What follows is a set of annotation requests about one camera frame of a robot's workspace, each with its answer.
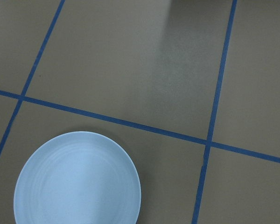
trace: plate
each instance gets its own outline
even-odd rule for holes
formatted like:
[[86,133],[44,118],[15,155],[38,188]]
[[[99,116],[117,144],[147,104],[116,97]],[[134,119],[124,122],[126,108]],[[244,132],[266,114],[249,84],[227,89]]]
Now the plate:
[[17,224],[135,224],[137,170],[122,147],[92,132],[57,136],[24,165],[14,191]]

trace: gray floor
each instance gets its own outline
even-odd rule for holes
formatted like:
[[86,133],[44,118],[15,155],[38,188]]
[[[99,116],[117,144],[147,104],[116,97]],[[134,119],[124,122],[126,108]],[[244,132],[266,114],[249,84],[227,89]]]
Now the gray floor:
[[33,67],[59,1],[0,1],[0,224],[30,155],[78,130],[132,158],[138,224],[280,224],[280,0],[237,1],[207,141],[231,4],[66,1]]

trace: blue tape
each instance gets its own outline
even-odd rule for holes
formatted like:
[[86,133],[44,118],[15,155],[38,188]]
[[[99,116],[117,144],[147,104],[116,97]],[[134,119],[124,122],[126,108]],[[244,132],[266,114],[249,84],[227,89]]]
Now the blue tape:
[[203,140],[203,139],[200,139],[200,138],[196,138],[196,137],[188,136],[188,135],[185,135],[185,134],[180,134],[180,133],[167,131],[167,130],[163,130],[163,129],[156,128],[156,127],[146,126],[146,125],[134,123],[134,122],[127,121],[127,120],[113,118],[113,117],[105,116],[105,115],[98,114],[98,113],[84,111],[84,110],[72,108],[72,107],[69,107],[69,106],[55,104],[55,103],[43,101],[43,100],[40,100],[40,99],[24,97],[23,100],[27,101],[27,102],[30,102],[30,103],[43,105],[43,106],[46,106],[46,107],[51,107],[51,108],[55,108],[55,109],[58,109],[58,110],[67,111],[67,112],[71,112],[71,113],[76,113],[76,114],[84,115],[84,116],[99,119],[99,120],[109,121],[109,122],[119,124],[119,125],[134,127],[134,128],[137,128],[137,129],[141,129],[141,130],[145,130],[145,131],[148,131],[148,132],[153,132],[153,133],[157,133],[157,134],[170,136],[170,137],[177,138],[177,139],[191,141],[191,142],[195,142],[195,143],[202,144],[202,145],[206,144],[206,140]]
[[22,89],[21,95],[17,95],[17,94],[5,92],[5,91],[0,91],[0,95],[2,95],[2,96],[7,96],[7,97],[18,99],[18,103],[15,106],[14,112],[13,112],[13,114],[12,114],[10,120],[9,120],[7,128],[6,128],[6,130],[5,130],[4,134],[3,134],[3,137],[2,137],[1,142],[0,142],[0,155],[1,155],[1,152],[2,152],[3,147],[5,145],[5,142],[6,142],[7,138],[8,138],[8,135],[9,135],[10,129],[12,127],[12,124],[14,122],[14,119],[15,119],[16,115],[18,114],[19,109],[21,107],[21,104],[22,104],[22,101],[23,101],[23,97],[27,93],[28,87],[29,87],[29,85],[31,83],[31,80],[33,78],[35,70],[36,70],[36,68],[38,66],[38,63],[39,63],[41,57],[42,57],[42,53],[43,53],[43,51],[44,51],[44,49],[45,49],[45,47],[47,45],[47,42],[48,42],[48,40],[50,38],[50,35],[51,35],[51,33],[53,31],[53,28],[54,28],[54,26],[56,24],[56,21],[58,19],[58,16],[59,16],[59,14],[61,12],[61,9],[62,9],[62,6],[64,4],[64,1],[65,0],[61,0],[60,3],[59,3],[59,6],[58,6],[58,8],[57,8],[57,10],[55,12],[55,15],[53,17],[53,20],[51,22],[51,25],[50,25],[50,27],[49,27],[49,29],[47,31],[47,34],[45,35],[44,41],[42,42],[41,48],[40,48],[40,50],[39,50],[39,52],[38,52],[38,54],[36,56],[35,62],[33,64],[32,68],[31,68],[31,71],[30,71],[30,73],[28,75],[28,78],[27,78],[27,80],[25,82],[25,85],[24,85],[24,87]]
[[13,124],[13,122],[14,122],[14,119],[15,119],[15,117],[17,116],[17,114],[18,114],[18,112],[19,112],[19,109],[20,109],[20,107],[21,107],[21,104],[22,104],[22,101],[21,101],[21,100],[18,100],[18,103],[17,103],[16,106],[15,106],[14,112],[13,112],[13,114],[12,114],[10,120],[9,120],[9,123],[8,123],[8,125],[7,125],[7,128],[5,129],[5,132],[4,132],[4,134],[3,134],[2,140],[1,140],[1,142],[0,142],[0,155],[1,155],[1,152],[2,152],[3,147],[4,147],[4,145],[5,145],[5,142],[6,142],[6,140],[7,140],[7,137],[8,137],[8,135],[9,135],[9,132],[10,132],[11,126],[12,126],[12,124]]
[[235,152],[235,153],[240,153],[240,154],[260,158],[260,159],[263,159],[263,160],[268,160],[268,161],[280,163],[280,157],[276,157],[276,156],[272,156],[272,155],[257,153],[257,152],[250,151],[250,150],[247,150],[247,149],[234,147],[234,146],[228,146],[228,145],[217,143],[217,142],[212,142],[211,146],[216,147],[216,148],[220,148],[220,149],[223,149],[223,150]]
[[[54,108],[57,110],[67,111],[67,112],[76,113],[76,114],[80,114],[80,115],[95,118],[95,119],[109,121],[109,122],[124,125],[124,126],[134,127],[137,129],[141,129],[141,130],[145,130],[145,131],[149,131],[149,132],[153,132],[153,133],[157,133],[157,134],[162,134],[162,135],[166,135],[166,136],[181,139],[181,140],[186,140],[186,141],[190,141],[190,142],[194,142],[194,143],[198,143],[198,144],[202,144],[202,145],[208,145],[207,140],[203,140],[203,139],[199,139],[196,137],[192,137],[192,136],[188,136],[188,135],[184,135],[184,134],[180,134],[180,133],[175,133],[175,132],[171,132],[171,131],[166,131],[166,130],[151,127],[151,126],[141,125],[141,124],[137,124],[137,123],[126,121],[126,120],[108,117],[108,116],[97,114],[97,113],[83,111],[80,109],[63,106],[63,105],[51,103],[48,101],[43,101],[40,99],[23,97],[21,95],[2,91],[2,90],[0,90],[0,95],[5,96],[5,97],[14,98],[14,99],[20,99],[21,101],[30,102],[30,103],[37,104],[37,105],[43,105],[43,106]],[[227,150],[227,151],[231,151],[231,152],[235,152],[235,153],[239,153],[239,154],[243,154],[243,155],[252,156],[252,157],[260,158],[263,160],[280,163],[280,157],[267,155],[267,154],[263,154],[263,153],[257,153],[254,151],[250,151],[250,150],[239,148],[239,147],[229,146],[229,145],[225,145],[222,143],[211,142],[210,147],[216,147],[219,149],[223,149],[223,150]],[[208,160],[208,153],[209,153],[209,150],[207,148],[205,150],[205,153],[203,156],[203,164],[206,164],[206,161]]]
[[14,98],[14,99],[20,98],[20,95],[18,95],[18,94],[14,94],[14,93],[2,91],[2,90],[0,90],[0,95],[5,96],[5,97]]
[[219,69],[218,80],[217,80],[217,85],[216,85],[216,92],[215,92],[213,107],[212,107],[212,111],[211,111],[211,115],[210,115],[210,125],[209,125],[208,134],[207,134],[207,143],[206,143],[206,146],[204,149],[203,165],[201,168],[199,183],[198,183],[198,188],[197,188],[197,193],[196,193],[196,201],[195,201],[195,205],[194,205],[192,224],[198,223],[199,210],[200,210],[200,205],[201,205],[201,200],[202,200],[202,195],[203,195],[203,188],[204,188],[204,182],[205,182],[205,177],[206,177],[207,165],[208,165],[209,156],[210,156],[210,146],[211,146],[211,141],[213,138],[213,133],[214,133],[214,128],[215,128],[218,104],[219,104],[219,99],[220,99],[225,63],[226,63],[226,58],[227,58],[229,40],[230,40],[230,36],[231,36],[231,30],[232,30],[232,24],[233,24],[236,5],[237,5],[237,0],[233,0],[232,5],[231,5],[230,15],[229,15],[226,35],[225,35],[225,41],[224,41],[224,45],[223,45],[223,52],[222,52],[222,57],[221,57],[221,62],[220,62],[220,69]]
[[38,51],[38,54],[37,54],[36,59],[35,59],[35,61],[34,61],[34,64],[33,64],[32,68],[31,68],[31,71],[30,71],[30,73],[29,73],[29,75],[28,75],[28,78],[27,78],[26,83],[25,83],[25,85],[24,85],[24,88],[23,88],[23,90],[22,90],[22,93],[21,93],[22,96],[25,96],[26,93],[27,93],[28,87],[29,87],[29,85],[30,85],[30,83],[31,83],[31,80],[32,80],[33,75],[34,75],[34,73],[35,73],[35,71],[36,71],[36,68],[37,68],[37,66],[38,66],[38,63],[39,63],[39,61],[41,60],[43,51],[44,51],[45,48],[46,48],[46,45],[47,45],[47,43],[48,43],[48,40],[49,40],[49,38],[50,38],[50,36],[51,36],[51,33],[52,33],[52,31],[53,31],[53,28],[54,28],[54,26],[55,26],[55,24],[56,24],[56,21],[57,21],[57,19],[58,19],[59,14],[60,14],[60,12],[61,12],[61,9],[62,9],[62,7],[63,7],[64,1],[65,1],[65,0],[61,0],[60,3],[59,3],[59,6],[58,6],[58,8],[57,8],[57,10],[56,10],[56,13],[55,13],[55,15],[54,15],[54,18],[53,18],[53,20],[52,20],[52,22],[51,22],[51,25],[50,25],[50,27],[49,27],[49,29],[48,29],[48,31],[47,31],[47,34],[45,35],[45,39],[44,39],[43,42],[42,42],[41,48],[40,48],[39,51]]

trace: ceramic plate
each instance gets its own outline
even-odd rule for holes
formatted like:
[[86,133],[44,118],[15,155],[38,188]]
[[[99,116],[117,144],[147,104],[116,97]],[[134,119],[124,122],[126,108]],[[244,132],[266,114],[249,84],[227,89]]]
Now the ceramic plate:
[[14,192],[17,224],[135,224],[140,181],[128,154],[91,132],[57,136],[23,167]]

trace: light blue plate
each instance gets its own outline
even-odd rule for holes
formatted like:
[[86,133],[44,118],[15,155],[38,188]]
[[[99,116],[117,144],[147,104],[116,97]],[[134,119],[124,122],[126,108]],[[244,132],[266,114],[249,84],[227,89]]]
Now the light blue plate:
[[14,192],[17,224],[135,224],[140,181],[113,140],[71,132],[43,144],[28,159]]

